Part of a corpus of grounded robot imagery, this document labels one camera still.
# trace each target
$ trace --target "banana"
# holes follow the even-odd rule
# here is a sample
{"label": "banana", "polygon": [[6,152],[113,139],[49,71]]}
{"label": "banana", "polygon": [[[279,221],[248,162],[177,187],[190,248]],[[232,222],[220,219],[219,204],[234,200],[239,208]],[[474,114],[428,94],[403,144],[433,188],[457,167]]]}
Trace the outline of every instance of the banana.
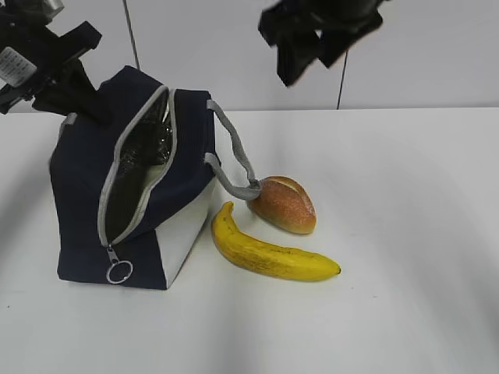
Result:
{"label": "banana", "polygon": [[232,218],[233,207],[232,201],[223,205],[211,230],[218,250],[236,266],[295,281],[322,281],[342,271],[326,256],[262,242],[242,233]]}

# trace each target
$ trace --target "bag handle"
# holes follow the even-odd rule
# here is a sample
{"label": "bag handle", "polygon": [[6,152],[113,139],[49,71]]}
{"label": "bag handle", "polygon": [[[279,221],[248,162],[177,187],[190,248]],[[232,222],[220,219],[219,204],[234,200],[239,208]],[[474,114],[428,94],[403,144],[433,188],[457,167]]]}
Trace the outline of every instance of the bag handle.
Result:
{"label": "bag handle", "polygon": [[239,138],[234,125],[229,121],[224,111],[222,111],[220,106],[215,101],[208,100],[207,109],[212,110],[217,115],[220,123],[230,134],[232,141],[232,152],[234,153],[235,159],[241,164],[243,168],[245,168],[249,186],[238,187],[236,185],[233,185],[222,170],[218,157],[214,154],[206,152],[204,155],[204,163],[211,166],[215,176],[228,193],[230,193],[237,199],[255,200],[261,192],[260,182],[255,178],[255,172],[253,171],[250,160],[248,160],[248,157],[246,156],[246,153],[242,148],[241,139]]}

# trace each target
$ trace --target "white panel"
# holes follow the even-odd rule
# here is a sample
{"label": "white panel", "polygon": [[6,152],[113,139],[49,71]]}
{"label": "white panel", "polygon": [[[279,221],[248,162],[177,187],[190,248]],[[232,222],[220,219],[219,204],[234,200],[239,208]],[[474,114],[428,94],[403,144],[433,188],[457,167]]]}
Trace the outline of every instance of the white panel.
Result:
{"label": "white panel", "polygon": [[496,106],[499,3],[397,0],[349,54],[342,108]]}
{"label": "white panel", "polygon": [[156,228],[166,287],[170,288],[208,215],[215,180],[189,205]]}
{"label": "white panel", "polygon": [[[99,87],[103,80],[111,78],[124,65],[134,65],[133,50],[126,25],[125,10],[121,0],[64,0],[65,9],[59,13],[49,28],[63,35],[88,21],[101,34],[102,40],[94,51],[82,58],[92,84]],[[19,103],[15,111],[33,111],[26,102]]]}
{"label": "white panel", "polygon": [[208,89],[226,109],[335,108],[341,63],[316,62],[292,89],[257,27],[275,0],[129,0],[141,68],[167,86]]}

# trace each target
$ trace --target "lunch bag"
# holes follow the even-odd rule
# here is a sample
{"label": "lunch bag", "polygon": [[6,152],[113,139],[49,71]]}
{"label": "lunch bag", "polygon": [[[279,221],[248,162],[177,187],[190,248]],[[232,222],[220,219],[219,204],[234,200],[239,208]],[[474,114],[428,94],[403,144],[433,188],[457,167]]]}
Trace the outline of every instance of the lunch bag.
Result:
{"label": "lunch bag", "polygon": [[[167,289],[207,218],[216,179],[244,200],[256,199],[260,184],[209,92],[168,89],[127,66],[98,93],[112,112],[111,123],[68,115],[50,159],[58,275]],[[221,169],[213,113],[231,135],[248,186],[232,185]]]}

